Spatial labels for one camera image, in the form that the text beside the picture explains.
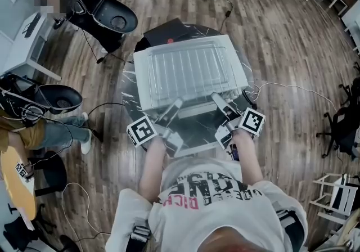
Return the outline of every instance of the jeans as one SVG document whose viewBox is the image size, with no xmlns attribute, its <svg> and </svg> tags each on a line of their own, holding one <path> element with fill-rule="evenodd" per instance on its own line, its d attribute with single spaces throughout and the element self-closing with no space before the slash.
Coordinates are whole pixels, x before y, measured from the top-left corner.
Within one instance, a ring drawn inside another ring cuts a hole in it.
<svg viewBox="0 0 360 252">
<path fill-rule="evenodd" d="M 68 118 L 57 119 L 57 121 L 62 122 L 65 125 L 74 124 L 77 126 L 82 126 L 85 123 L 85 118 L 84 116 L 71 116 Z M 35 150 L 53 146 L 66 147 L 71 141 L 71 135 L 73 136 L 74 140 L 78 140 L 83 143 L 89 140 L 89 129 L 72 125 L 65 125 L 49 120 L 46 121 L 44 125 L 44 139 L 42 140 L 40 146 L 35 148 Z"/>
</svg>

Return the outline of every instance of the white sneaker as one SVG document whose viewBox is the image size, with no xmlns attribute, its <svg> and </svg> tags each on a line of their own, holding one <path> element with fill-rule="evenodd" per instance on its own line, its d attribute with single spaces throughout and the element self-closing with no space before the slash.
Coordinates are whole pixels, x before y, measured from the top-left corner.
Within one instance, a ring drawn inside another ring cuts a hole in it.
<svg viewBox="0 0 360 252">
<path fill-rule="evenodd" d="M 86 112 L 82 112 L 81 115 L 83 115 L 85 122 L 89 119 L 88 114 Z"/>
<path fill-rule="evenodd" d="M 92 133 L 91 130 L 87 129 L 87 131 L 89 131 L 89 140 L 85 143 L 81 143 L 81 153 L 83 155 L 86 155 L 90 152 L 90 148 L 91 148 L 91 138 L 92 138 Z"/>
</svg>

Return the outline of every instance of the white wall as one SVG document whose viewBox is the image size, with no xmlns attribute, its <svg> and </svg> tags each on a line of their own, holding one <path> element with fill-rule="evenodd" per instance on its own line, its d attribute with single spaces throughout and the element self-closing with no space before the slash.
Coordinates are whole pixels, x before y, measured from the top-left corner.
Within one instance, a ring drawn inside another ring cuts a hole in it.
<svg viewBox="0 0 360 252">
<path fill-rule="evenodd" d="M 17 0 L 14 4 L 0 0 L 0 30 L 14 40 L 24 20 L 36 10 L 33 0 Z"/>
</svg>

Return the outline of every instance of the black office chair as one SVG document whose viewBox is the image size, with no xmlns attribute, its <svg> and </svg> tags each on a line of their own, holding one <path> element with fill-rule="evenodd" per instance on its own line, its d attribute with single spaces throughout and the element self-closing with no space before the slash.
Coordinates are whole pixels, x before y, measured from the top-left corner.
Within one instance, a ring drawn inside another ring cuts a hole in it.
<svg viewBox="0 0 360 252">
<path fill-rule="evenodd" d="M 57 252 L 80 252 L 76 243 L 69 237 L 65 235 L 60 236 L 60 242 L 62 243 L 63 248 L 59 250 L 47 241 L 42 231 L 37 227 L 36 223 L 34 223 L 34 228 L 35 230 L 33 231 L 29 230 L 22 217 L 18 217 L 12 223 L 4 225 L 3 235 L 14 250 L 18 249 L 20 251 L 25 251 L 32 241 L 40 239 Z"/>
<path fill-rule="evenodd" d="M 344 119 L 338 122 L 340 115 L 344 115 Z M 324 117 L 329 120 L 331 132 L 316 133 L 316 137 L 327 135 L 331 136 L 331 139 L 327 152 L 322 157 L 325 158 L 329 155 L 335 142 L 334 150 L 340 149 L 340 152 L 350 155 L 352 160 L 358 158 L 359 153 L 356 150 L 358 143 L 355 142 L 356 131 L 360 126 L 358 106 L 342 107 L 332 120 L 328 112 L 324 114 Z"/>
<path fill-rule="evenodd" d="M 123 35 L 138 24 L 135 13 L 117 0 L 71 0 L 66 18 L 93 35 L 109 53 L 118 49 Z"/>
<path fill-rule="evenodd" d="M 342 88 L 348 98 L 344 103 L 341 103 L 341 105 L 345 105 L 346 103 L 350 102 L 349 106 L 359 106 L 360 104 L 360 77 L 357 77 L 354 79 L 353 84 L 351 85 L 351 88 L 349 85 L 344 86 L 343 84 L 339 85 L 339 88 Z"/>
<path fill-rule="evenodd" d="M 55 155 L 54 151 L 47 151 L 44 157 L 31 157 L 29 158 L 30 163 L 36 164 L 35 170 L 43 170 L 45 180 L 48 187 L 35 190 L 35 196 L 42 196 L 54 192 L 62 192 L 66 184 L 68 183 L 68 176 L 59 155 Z"/>
</svg>

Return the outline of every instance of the sticker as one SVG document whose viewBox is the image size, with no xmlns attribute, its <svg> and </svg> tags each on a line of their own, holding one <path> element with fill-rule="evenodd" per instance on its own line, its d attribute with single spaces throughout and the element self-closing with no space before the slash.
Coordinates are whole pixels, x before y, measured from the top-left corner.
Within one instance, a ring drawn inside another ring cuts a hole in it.
<svg viewBox="0 0 360 252">
<path fill-rule="evenodd" d="M 23 168 L 23 166 L 20 163 L 16 164 L 15 169 L 22 178 L 24 178 L 27 175 L 26 170 Z"/>
<path fill-rule="evenodd" d="M 240 127 L 250 133 L 259 136 L 265 122 L 265 115 L 247 108 L 241 119 Z"/>
<path fill-rule="evenodd" d="M 135 147 L 140 146 L 158 135 L 147 115 L 128 125 L 126 132 Z"/>
</svg>

